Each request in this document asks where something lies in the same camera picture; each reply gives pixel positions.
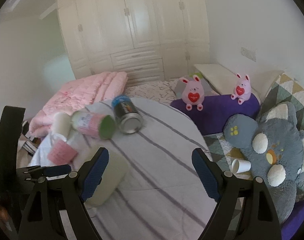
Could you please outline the small pink cup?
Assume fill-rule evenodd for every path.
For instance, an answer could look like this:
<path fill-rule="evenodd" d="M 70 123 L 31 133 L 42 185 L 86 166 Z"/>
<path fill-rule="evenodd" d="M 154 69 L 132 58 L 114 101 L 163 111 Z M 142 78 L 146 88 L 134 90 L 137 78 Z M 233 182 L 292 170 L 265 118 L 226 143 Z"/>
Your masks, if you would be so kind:
<path fill-rule="evenodd" d="M 55 165 L 65 165 L 70 164 L 77 155 L 77 150 L 60 139 L 54 143 L 47 159 Z"/>

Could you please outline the left pink bunny plush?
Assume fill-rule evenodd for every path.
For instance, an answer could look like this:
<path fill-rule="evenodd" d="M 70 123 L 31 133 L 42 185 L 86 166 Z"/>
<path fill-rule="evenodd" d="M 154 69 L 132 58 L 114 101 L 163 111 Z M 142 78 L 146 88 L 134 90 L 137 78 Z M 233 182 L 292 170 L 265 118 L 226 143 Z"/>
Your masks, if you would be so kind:
<path fill-rule="evenodd" d="M 194 74 L 192 80 L 185 77 L 181 77 L 179 80 L 186 85 L 181 99 L 186 104 L 187 111 L 191 111 L 193 106 L 196 106 L 198 111 L 202 111 L 205 92 L 200 77 Z"/>

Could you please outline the pink folded quilt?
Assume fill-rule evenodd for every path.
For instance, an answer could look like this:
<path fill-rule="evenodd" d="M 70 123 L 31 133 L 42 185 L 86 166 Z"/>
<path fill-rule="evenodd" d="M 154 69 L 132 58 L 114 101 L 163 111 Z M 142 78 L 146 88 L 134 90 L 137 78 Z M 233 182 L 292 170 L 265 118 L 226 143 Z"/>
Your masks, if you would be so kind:
<path fill-rule="evenodd" d="M 46 137 L 56 113 L 72 115 L 95 102 L 112 100 L 124 92 L 127 80 L 126 72 L 102 72 L 65 83 L 32 118 L 30 134 Z"/>

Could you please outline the white striped table cloth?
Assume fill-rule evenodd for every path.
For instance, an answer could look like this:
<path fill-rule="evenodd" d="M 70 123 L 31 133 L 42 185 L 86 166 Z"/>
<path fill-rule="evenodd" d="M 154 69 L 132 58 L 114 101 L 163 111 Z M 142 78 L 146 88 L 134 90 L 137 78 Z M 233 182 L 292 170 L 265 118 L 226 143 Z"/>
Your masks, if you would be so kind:
<path fill-rule="evenodd" d="M 137 133 L 102 141 L 70 132 L 73 170 L 100 147 L 128 165 L 108 200 L 88 208 L 92 222 L 103 239 L 197 239 L 215 207 L 192 165 L 192 151 L 207 145 L 187 115 L 149 99 L 132 102 L 143 117 Z"/>

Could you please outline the triangle patterned bedsheet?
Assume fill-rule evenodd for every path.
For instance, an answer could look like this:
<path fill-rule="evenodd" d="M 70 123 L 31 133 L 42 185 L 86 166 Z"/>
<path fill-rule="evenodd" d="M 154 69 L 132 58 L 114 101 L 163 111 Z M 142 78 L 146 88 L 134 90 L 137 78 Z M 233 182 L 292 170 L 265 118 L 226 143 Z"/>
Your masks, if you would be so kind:
<path fill-rule="evenodd" d="M 212 159 L 222 171 L 231 171 L 234 160 L 245 160 L 238 148 L 225 140 L 223 133 L 204 136 L 205 143 Z"/>

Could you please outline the grey koala plush pillow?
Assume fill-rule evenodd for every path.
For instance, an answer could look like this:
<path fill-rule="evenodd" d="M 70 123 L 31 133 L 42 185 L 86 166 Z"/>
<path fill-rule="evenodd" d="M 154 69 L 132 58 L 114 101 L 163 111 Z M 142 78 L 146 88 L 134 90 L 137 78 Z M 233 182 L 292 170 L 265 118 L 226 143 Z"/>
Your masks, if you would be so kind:
<path fill-rule="evenodd" d="M 304 182 L 304 130 L 297 123 L 294 105 L 282 102 L 257 120 L 235 114 L 223 129 L 225 140 L 251 163 L 253 177 L 264 180 L 280 223 L 290 216 Z"/>

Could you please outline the wall switch plate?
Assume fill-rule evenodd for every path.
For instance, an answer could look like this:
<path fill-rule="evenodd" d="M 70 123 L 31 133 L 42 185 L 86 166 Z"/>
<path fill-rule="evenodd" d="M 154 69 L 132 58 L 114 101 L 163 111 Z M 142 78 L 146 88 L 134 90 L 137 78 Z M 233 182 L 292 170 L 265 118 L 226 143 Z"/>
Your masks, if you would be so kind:
<path fill-rule="evenodd" d="M 242 47 L 240 49 L 240 53 L 241 53 L 241 55 L 248 58 L 249 60 L 256 62 L 256 52 L 255 51 Z"/>

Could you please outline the pink bunny plush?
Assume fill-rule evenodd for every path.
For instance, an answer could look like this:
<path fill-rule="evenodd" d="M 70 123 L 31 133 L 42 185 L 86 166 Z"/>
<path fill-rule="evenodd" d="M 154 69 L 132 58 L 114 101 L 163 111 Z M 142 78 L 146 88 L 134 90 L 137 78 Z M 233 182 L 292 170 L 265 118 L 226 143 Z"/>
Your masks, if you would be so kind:
<path fill-rule="evenodd" d="M 249 100 L 251 97 L 251 84 L 249 75 L 245 75 L 242 77 L 240 74 L 236 74 L 237 84 L 233 89 L 233 93 L 231 94 L 232 100 L 237 100 L 239 105 L 242 105 L 245 101 Z"/>
<path fill-rule="evenodd" d="M 200 77 L 194 74 L 192 80 L 185 77 L 181 77 L 179 80 L 186 85 L 181 99 L 186 104 L 187 111 L 191 111 L 193 106 L 196 106 L 198 111 L 202 111 L 205 92 Z"/>

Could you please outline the cream white wardrobe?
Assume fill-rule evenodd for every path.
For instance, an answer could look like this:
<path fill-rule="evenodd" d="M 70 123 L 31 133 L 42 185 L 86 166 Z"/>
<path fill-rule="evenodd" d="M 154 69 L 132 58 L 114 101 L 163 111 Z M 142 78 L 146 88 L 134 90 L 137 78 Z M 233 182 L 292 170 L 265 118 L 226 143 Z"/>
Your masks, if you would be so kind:
<path fill-rule="evenodd" d="M 57 0 L 57 10 L 78 79 L 124 71 L 139 85 L 209 63 L 205 0 Z"/>

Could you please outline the pink green-lidded canister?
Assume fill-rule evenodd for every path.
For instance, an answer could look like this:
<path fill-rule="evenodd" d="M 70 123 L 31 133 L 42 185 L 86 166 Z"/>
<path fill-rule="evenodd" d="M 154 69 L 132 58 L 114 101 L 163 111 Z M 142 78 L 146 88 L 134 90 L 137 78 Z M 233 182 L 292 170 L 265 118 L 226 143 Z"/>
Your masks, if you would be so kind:
<path fill-rule="evenodd" d="M 76 111 L 71 122 L 77 132 L 101 140 L 111 139 L 116 130 L 114 119 L 105 114 Z"/>

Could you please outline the blue black metal can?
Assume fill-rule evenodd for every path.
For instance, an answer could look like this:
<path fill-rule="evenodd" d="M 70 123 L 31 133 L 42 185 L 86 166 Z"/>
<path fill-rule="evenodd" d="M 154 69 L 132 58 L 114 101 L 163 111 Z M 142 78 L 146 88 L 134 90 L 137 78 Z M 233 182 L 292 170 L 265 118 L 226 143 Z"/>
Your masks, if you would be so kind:
<path fill-rule="evenodd" d="M 120 95 L 115 97 L 111 106 L 121 132 L 133 134 L 142 128 L 143 118 L 128 96 Z"/>

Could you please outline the white paper cup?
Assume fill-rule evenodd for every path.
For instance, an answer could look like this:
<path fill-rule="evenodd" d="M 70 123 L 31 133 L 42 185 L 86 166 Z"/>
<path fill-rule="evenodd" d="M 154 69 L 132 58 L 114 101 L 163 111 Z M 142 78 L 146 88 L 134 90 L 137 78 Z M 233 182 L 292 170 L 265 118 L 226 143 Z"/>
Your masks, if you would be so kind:
<path fill-rule="evenodd" d="M 247 160 L 234 159 L 231 164 L 231 170 L 234 174 L 248 172 L 251 170 L 251 162 Z"/>

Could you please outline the right pink bunny plush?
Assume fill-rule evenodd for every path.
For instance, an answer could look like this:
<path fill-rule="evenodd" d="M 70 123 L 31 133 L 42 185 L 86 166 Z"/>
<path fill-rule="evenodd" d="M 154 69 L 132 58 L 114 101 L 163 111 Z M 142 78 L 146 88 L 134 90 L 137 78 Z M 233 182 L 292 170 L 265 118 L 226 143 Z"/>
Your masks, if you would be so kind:
<path fill-rule="evenodd" d="M 239 105 L 242 105 L 245 101 L 249 100 L 251 97 L 251 84 L 249 75 L 245 75 L 242 77 L 240 74 L 236 74 L 237 84 L 233 89 L 233 93 L 231 94 L 232 100 L 237 100 Z"/>

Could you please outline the pale green cup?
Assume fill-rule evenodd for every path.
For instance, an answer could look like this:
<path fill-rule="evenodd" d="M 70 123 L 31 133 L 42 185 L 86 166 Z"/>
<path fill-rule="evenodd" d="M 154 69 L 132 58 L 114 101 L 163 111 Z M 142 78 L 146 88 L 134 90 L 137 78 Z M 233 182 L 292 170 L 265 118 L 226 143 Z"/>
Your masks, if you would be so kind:
<path fill-rule="evenodd" d="M 102 175 L 101 183 L 96 187 L 91 198 L 85 204 L 91 207 L 99 207 L 104 204 L 129 171 L 126 159 L 119 153 L 109 151 L 109 162 Z"/>

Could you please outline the triangle patterned pillow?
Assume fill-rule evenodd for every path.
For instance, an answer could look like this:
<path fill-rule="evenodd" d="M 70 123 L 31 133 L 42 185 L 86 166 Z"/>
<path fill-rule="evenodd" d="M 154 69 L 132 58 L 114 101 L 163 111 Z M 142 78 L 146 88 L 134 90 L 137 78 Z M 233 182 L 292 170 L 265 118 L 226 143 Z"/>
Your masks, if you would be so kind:
<path fill-rule="evenodd" d="M 297 129 L 304 130 L 304 87 L 286 73 L 281 74 L 269 88 L 257 118 L 282 102 L 291 102 L 296 111 Z"/>

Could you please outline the purple cushion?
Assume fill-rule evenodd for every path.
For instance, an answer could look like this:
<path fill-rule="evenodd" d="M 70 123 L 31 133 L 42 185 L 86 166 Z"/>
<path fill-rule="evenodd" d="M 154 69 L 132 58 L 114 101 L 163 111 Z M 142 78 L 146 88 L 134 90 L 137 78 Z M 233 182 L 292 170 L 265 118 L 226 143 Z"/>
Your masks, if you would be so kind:
<path fill-rule="evenodd" d="M 254 94 L 242 105 L 239 105 L 237 100 L 232 100 L 229 95 L 207 96 L 202 111 L 196 107 L 188 111 L 181 99 L 174 100 L 170 105 L 190 117 L 202 135 L 221 133 L 229 117 L 235 114 L 255 119 L 260 110 L 260 103 Z"/>

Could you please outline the white plastic cup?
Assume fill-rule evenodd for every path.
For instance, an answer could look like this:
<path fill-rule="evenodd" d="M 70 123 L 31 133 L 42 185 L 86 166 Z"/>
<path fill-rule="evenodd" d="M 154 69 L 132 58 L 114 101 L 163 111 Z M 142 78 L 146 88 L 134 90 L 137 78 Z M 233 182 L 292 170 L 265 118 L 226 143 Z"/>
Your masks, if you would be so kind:
<path fill-rule="evenodd" d="M 58 112 L 54 115 L 53 124 L 51 126 L 51 135 L 54 138 L 66 141 L 71 130 L 71 117 L 67 113 Z"/>

